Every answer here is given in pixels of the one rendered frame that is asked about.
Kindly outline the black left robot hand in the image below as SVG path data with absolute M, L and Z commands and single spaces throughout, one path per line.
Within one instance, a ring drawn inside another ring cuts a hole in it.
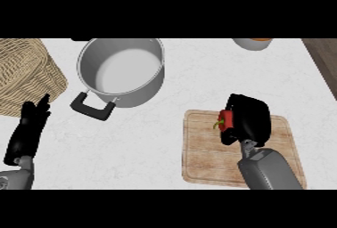
M 22 156 L 31 158 L 35 156 L 42 128 L 51 114 L 48 98 L 50 94 L 45 94 L 37 104 L 32 102 L 22 104 L 19 123 L 5 148 L 4 164 L 8 166 L 17 165 L 16 160 Z

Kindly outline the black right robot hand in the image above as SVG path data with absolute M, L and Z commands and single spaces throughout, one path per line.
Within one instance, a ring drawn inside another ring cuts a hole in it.
M 257 147 L 270 139 L 270 110 L 267 104 L 242 94 L 230 94 L 224 109 L 232 111 L 232 124 L 221 133 L 221 143 L 251 140 Z

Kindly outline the red bell pepper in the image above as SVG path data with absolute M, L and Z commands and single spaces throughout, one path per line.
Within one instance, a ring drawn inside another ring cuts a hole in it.
M 233 127 L 233 112 L 229 110 L 221 110 L 217 118 L 217 122 L 212 127 L 218 128 L 223 132 L 227 128 Z

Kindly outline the wooden cutting board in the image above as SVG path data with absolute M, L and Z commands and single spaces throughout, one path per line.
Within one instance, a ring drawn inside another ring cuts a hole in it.
M 212 128 L 218 112 L 187 110 L 183 118 L 181 176 L 186 182 L 246 188 L 236 166 L 242 158 L 239 142 L 221 144 L 220 130 Z M 288 121 L 270 116 L 270 139 L 264 146 L 282 155 L 294 171 L 301 187 L 307 181 Z

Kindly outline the wicker basket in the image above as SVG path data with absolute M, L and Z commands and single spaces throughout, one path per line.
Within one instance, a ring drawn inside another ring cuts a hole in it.
M 23 102 L 51 102 L 66 90 L 66 77 L 39 38 L 0 38 L 0 115 L 20 117 Z

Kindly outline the grey cup with orange content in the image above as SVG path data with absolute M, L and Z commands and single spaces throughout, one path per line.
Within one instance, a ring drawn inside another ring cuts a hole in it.
M 261 51 L 270 45 L 270 38 L 235 38 L 235 43 L 248 51 Z

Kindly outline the brown wooden surface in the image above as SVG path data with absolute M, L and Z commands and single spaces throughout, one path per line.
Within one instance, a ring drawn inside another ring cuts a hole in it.
M 337 100 L 337 38 L 303 38 L 301 41 Z

